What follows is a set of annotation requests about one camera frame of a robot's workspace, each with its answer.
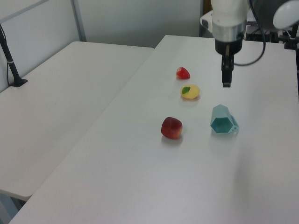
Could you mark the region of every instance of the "teal cup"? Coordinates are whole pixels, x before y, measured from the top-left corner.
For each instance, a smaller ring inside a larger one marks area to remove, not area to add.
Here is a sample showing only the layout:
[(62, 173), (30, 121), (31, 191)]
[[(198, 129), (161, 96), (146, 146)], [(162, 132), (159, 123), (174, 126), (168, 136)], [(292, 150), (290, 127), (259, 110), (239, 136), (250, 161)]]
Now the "teal cup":
[(229, 134), (237, 132), (239, 126), (226, 106), (219, 104), (213, 108), (211, 128), (216, 134)]

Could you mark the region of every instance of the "yellow lemon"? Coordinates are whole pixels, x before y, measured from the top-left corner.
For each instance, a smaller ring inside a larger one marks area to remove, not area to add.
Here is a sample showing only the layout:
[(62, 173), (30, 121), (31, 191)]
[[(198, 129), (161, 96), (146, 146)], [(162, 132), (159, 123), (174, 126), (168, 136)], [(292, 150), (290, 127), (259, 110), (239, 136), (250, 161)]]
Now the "yellow lemon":
[(189, 84), (181, 88), (181, 96), (186, 99), (194, 99), (199, 95), (199, 88), (197, 85)]

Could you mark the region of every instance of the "white wall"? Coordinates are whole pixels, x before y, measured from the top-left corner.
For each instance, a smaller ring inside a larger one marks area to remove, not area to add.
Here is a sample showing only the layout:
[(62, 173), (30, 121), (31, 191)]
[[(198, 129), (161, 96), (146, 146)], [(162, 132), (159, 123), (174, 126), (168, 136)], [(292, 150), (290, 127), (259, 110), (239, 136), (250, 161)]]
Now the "white wall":
[(199, 36), (201, 0), (75, 1), (88, 42), (156, 47), (165, 35)]
[[(2, 27), (21, 77), (69, 43), (79, 40), (71, 0), (48, 0), (3, 22)], [(0, 92), (5, 88), (6, 58), (0, 48)]]

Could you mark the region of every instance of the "table surface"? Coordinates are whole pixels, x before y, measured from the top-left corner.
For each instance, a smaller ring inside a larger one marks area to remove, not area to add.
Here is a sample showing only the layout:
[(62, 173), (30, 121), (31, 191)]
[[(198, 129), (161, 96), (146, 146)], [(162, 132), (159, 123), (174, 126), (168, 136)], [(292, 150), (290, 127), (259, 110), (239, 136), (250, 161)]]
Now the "table surface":
[[(244, 42), (235, 61), (261, 50)], [(186, 83), (200, 99), (180, 97)], [(212, 133), (218, 104), (238, 134)], [(169, 116), (183, 123), (178, 140), (160, 133)], [(298, 223), (298, 136), (294, 51), (268, 43), (223, 88), (213, 39), (166, 36), (11, 224)]]
[(153, 51), (73, 42), (0, 94), (0, 193), (27, 200)]

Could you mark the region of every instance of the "red apple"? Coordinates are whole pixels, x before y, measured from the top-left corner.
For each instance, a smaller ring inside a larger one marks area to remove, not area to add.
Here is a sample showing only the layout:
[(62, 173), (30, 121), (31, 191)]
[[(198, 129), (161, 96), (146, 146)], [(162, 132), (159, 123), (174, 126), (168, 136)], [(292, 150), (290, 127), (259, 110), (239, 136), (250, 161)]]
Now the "red apple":
[(187, 69), (183, 67), (179, 67), (177, 69), (176, 75), (180, 79), (189, 79), (190, 78), (190, 73), (187, 71)]
[(181, 135), (183, 124), (176, 118), (166, 118), (161, 127), (161, 133), (166, 138), (178, 139)]

